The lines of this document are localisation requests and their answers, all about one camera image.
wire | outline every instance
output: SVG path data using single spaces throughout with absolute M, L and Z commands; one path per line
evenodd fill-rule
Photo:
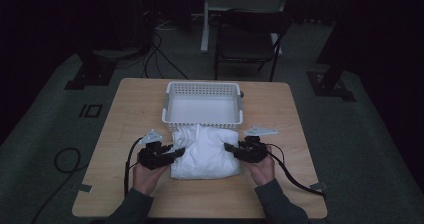
M 173 31 L 173 30 L 177 30 L 179 28 L 179 26 L 177 26 L 177 25 L 175 25 L 172 28 L 162 28 L 163 26 L 165 26 L 169 23 L 172 23 L 172 21 L 165 21 L 162 24 L 159 24 L 157 27 L 155 27 L 155 30 L 158 30 L 158 31 Z
M 159 37 L 159 39 L 161 40 L 161 42 L 162 42 L 162 37 L 161 36 L 159 36 L 159 34 L 157 34 L 156 32 L 154 32 L 154 34 L 157 36 L 157 37 Z M 155 50 L 157 50 L 162 56 L 163 56 L 163 58 L 165 58 L 165 60 L 169 63 L 169 64 L 171 64 L 171 66 L 172 67 L 174 67 L 175 68 L 175 70 L 177 70 L 185 79 L 189 79 L 174 63 L 172 63 L 169 59 L 168 59 L 168 57 L 166 57 L 166 55 L 159 49 L 159 47 L 157 47 L 155 44 L 153 44 L 153 43 L 151 43 L 151 45 L 155 48 Z
M 299 187 L 300 189 L 302 189 L 304 191 L 320 195 L 320 196 L 324 197 L 324 199 L 326 198 L 325 193 L 313 190 L 313 189 L 308 188 L 308 187 L 305 187 L 304 185 L 302 185 L 298 181 L 296 181 L 296 179 L 294 179 L 294 177 L 290 174 L 289 170 L 287 169 L 286 165 L 284 164 L 284 152 L 280 147 L 278 147 L 274 144 L 266 144 L 266 145 L 275 146 L 281 151 L 281 154 L 283 155 L 283 161 L 281 161 L 278 157 L 276 157 L 274 154 L 272 154 L 271 152 L 269 152 L 267 150 L 268 154 L 278 162 L 278 164 L 280 165 L 280 167 L 283 169 L 284 173 L 286 174 L 286 177 L 289 179 L 289 181 L 291 183 L 293 183 L 295 186 Z
M 324 217 L 323 220 L 325 221 L 325 223 L 330 224 L 326 217 Z
M 134 151 L 135 146 L 138 144 L 138 142 L 142 139 L 142 137 L 138 138 L 133 145 L 131 146 L 130 152 L 128 153 L 128 159 L 125 163 L 125 176 L 124 176 L 124 196 L 127 196 L 128 194 L 128 183 L 129 183 L 129 176 L 130 176 L 130 169 L 135 165 L 130 166 L 131 156 Z
M 146 78 L 149 78 L 149 75 L 147 73 L 147 66 L 149 64 L 150 58 L 152 58 L 153 55 L 156 55 L 156 52 L 159 52 L 163 58 L 165 58 L 165 60 L 171 64 L 172 67 L 175 68 L 175 70 L 177 70 L 185 79 L 189 79 L 174 63 L 172 63 L 168 57 L 159 49 L 159 47 L 162 45 L 162 37 L 157 34 L 156 32 L 153 32 L 153 34 L 155 34 L 158 38 L 159 38 L 159 44 L 155 45 L 153 42 L 150 42 L 150 45 L 153 47 L 153 51 L 150 53 L 149 57 L 146 59 L 146 61 L 144 62 L 144 66 L 143 66 L 143 72 L 141 73 L 141 78 L 143 77 L 143 75 L 146 75 Z M 162 79 L 164 79 L 164 76 L 162 75 L 160 69 L 159 69 L 159 65 L 158 65 L 158 61 L 157 61 L 157 57 L 156 57 L 156 68 L 159 72 L 159 75 L 161 76 Z
M 58 160 L 59 160 L 60 155 L 62 155 L 62 153 L 66 152 L 66 151 L 74 151 L 74 152 L 77 153 L 77 161 L 75 162 L 75 165 L 71 170 L 64 170 L 64 169 L 60 168 L 59 164 L 58 164 Z M 56 154 L 56 156 L 54 158 L 54 166 L 55 166 L 56 170 L 58 170 L 61 173 L 65 173 L 65 174 L 69 174 L 69 175 L 63 181 L 63 183 L 58 188 L 56 188 L 56 190 L 47 198 L 47 200 L 43 203 L 43 205 L 38 209 L 36 215 L 34 216 L 34 218 L 31 221 L 31 223 L 35 223 L 37 221 L 38 217 L 40 216 L 40 214 L 44 210 L 44 208 L 47 206 L 47 204 L 53 199 L 53 197 L 56 196 L 56 194 L 60 191 L 60 189 L 62 189 L 66 185 L 66 183 L 68 183 L 68 181 L 72 178 L 72 176 L 75 174 L 75 172 L 87 168 L 88 164 L 84 165 L 82 167 L 78 167 L 80 165 L 80 162 L 81 162 L 81 153 L 76 148 L 73 148 L 73 147 L 64 148 Z
M 105 62 L 118 62 L 118 61 L 126 61 L 126 60 L 137 60 L 140 59 L 142 57 L 145 57 L 146 54 L 149 51 L 149 46 L 148 45 L 144 45 L 143 47 L 141 47 L 139 50 L 132 52 L 132 53 L 128 53 L 128 54 L 124 54 L 121 56 L 103 56 L 100 53 L 94 53 L 96 55 L 96 57 L 100 60 L 100 61 L 105 61 Z
M 138 59 L 134 59 L 133 61 L 128 60 L 125 63 L 118 63 L 115 68 L 116 69 L 126 69 L 126 68 L 132 67 L 134 65 L 137 65 L 140 62 L 143 63 L 144 59 L 146 59 L 146 56 L 143 56 L 143 57 L 138 58 Z

hand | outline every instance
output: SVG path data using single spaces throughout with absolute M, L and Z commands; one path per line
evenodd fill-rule
M 272 153 L 271 146 L 267 146 L 266 148 Z M 263 186 L 275 178 L 274 159 L 270 155 L 258 163 L 240 162 L 249 169 L 250 175 L 258 186 Z
M 152 194 L 159 178 L 168 168 L 169 165 L 150 170 L 140 163 L 137 163 L 133 170 L 133 188 L 147 196 Z

black electronic device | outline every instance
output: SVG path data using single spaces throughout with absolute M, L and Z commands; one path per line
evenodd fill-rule
M 244 141 L 239 141 L 240 148 L 224 143 L 226 151 L 233 153 L 234 157 L 250 163 L 258 163 L 267 155 L 265 143 L 260 141 L 259 136 L 246 136 Z
M 225 150 L 233 153 L 235 158 L 249 163 L 258 163 L 269 155 L 277 161 L 278 165 L 281 167 L 281 169 L 283 169 L 286 177 L 295 186 L 299 187 L 304 191 L 323 196 L 324 198 L 326 197 L 325 193 L 306 187 L 294 179 L 294 177 L 290 174 L 289 170 L 287 169 L 284 163 L 284 153 L 281 148 L 274 144 L 265 144 L 261 142 L 261 139 L 259 138 L 260 135 L 276 134 L 275 130 L 253 126 L 252 129 L 245 131 L 245 134 L 248 135 L 244 138 L 244 141 L 238 142 L 239 147 L 224 143 Z M 269 152 L 266 147 L 267 145 L 271 145 L 278 148 L 281 151 L 281 154 L 283 155 L 283 160 L 280 160 L 274 154 Z
M 146 147 L 138 153 L 138 162 L 150 170 L 172 164 L 175 158 L 181 157 L 185 152 L 185 148 L 168 152 L 172 146 L 162 146 L 159 141 L 147 143 Z

gray sleeve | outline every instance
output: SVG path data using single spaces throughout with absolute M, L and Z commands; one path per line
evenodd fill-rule
M 290 202 L 276 179 L 255 188 L 268 223 L 307 224 L 306 212 Z
M 122 204 L 106 219 L 106 224 L 143 224 L 152 203 L 153 197 L 131 188 Z

hand-mounted device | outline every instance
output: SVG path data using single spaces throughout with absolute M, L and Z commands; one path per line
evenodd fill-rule
M 175 158 L 184 154 L 185 148 L 168 152 L 171 148 L 172 145 L 162 146 L 162 143 L 158 141 L 147 143 L 146 147 L 138 153 L 138 162 L 150 170 L 172 164 Z
M 262 161 L 265 157 L 270 155 L 278 162 L 278 165 L 280 165 L 280 167 L 283 169 L 287 179 L 289 179 L 291 183 L 293 183 L 295 186 L 299 187 L 302 190 L 323 196 L 325 198 L 325 193 L 305 187 L 294 179 L 294 177 L 290 174 L 289 170 L 284 164 L 284 153 L 281 148 L 274 144 L 265 144 L 261 142 L 259 138 L 260 135 L 275 134 L 277 133 L 275 130 L 269 130 L 253 126 L 252 129 L 245 131 L 244 133 L 248 134 L 248 136 L 244 138 L 244 141 L 239 141 L 239 148 L 234 147 L 233 145 L 230 145 L 228 143 L 224 143 L 225 150 L 233 153 L 235 158 L 249 163 L 258 163 Z M 278 157 L 269 152 L 266 148 L 267 145 L 277 147 L 283 155 L 283 161 L 281 161 L 280 159 L 278 159 Z
M 175 158 L 181 157 L 185 148 L 180 148 L 174 152 L 169 152 L 173 145 L 162 146 L 162 136 L 159 135 L 155 130 L 151 130 L 144 137 L 137 139 L 131 147 L 130 153 L 128 154 L 127 162 L 125 163 L 125 177 L 124 177 L 124 195 L 128 193 L 128 178 L 130 166 L 130 160 L 132 152 L 137 144 L 145 144 L 146 146 L 140 150 L 137 155 L 137 162 L 150 170 L 154 170 L 159 167 L 163 167 L 174 163 Z

